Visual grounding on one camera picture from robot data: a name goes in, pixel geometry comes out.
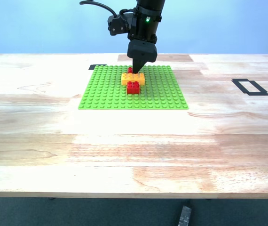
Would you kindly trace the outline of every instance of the black rectangle tape outline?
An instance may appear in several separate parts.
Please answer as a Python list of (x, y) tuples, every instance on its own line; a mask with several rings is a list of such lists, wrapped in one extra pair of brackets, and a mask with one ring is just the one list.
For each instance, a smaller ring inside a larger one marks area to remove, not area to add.
[[(257, 88), (260, 92), (249, 92), (240, 82), (248, 81), (255, 88)], [(261, 87), (256, 81), (250, 81), (248, 79), (232, 79), (232, 82), (243, 92), (248, 94), (249, 96), (268, 96), (268, 91), (266, 91), (263, 87)]]

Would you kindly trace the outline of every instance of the lego brick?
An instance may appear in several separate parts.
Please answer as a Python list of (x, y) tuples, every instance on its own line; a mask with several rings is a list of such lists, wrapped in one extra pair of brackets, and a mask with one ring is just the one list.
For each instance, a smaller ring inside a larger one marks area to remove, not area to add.
[(126, 85), (127, 94), (139, 94), (139, 82), (128, 82)]
[(126, 86), (120, 84), (127, 69), (126, 65), (96, 66), (79, 109), (188, 109), (170, 66), (144, 66), (145, 85), (139, 95), (127, 95)]
[(144, 86), (145, 84), (145, 77), (144, 73), (139, 73), (139, 74), (132, 74), (132, 73), (122, 73), (121, 75), (121, 84), (123, 86), (126, 86), (128, 82), (139, 82), (141, 86)]

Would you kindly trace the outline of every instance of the red lego brick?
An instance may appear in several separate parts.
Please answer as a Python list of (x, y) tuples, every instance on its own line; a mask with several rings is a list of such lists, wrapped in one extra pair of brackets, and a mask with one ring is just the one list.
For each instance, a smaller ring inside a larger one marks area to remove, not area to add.
[(126, 93), (127, 94), (139, 94), (140, 89), (139, 89), (139, 82), (128, 82), (126, 85)]

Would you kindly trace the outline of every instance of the wood grain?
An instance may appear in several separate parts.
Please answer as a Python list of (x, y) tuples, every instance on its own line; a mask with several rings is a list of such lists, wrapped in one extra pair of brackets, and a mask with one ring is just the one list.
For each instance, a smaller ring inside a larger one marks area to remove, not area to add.
[(268, 55), (158, 59), (189, 110), (77, 110), (89, 66), (125, 55), (0, 55), (0, 196), (268, 198), (268, 96), (231, 81), (268, 91)]

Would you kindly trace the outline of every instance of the light blue wall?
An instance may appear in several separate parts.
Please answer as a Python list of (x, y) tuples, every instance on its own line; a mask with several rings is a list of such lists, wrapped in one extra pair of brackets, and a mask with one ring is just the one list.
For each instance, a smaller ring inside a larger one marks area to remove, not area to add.
[[(116, 12), (135, 0), (101, 0)], [(110, 13), (78, 0), (0, 0), (0, 53), (126, 52)], [(166, 0), (161, 53), (268, 53), (268, 0)]]

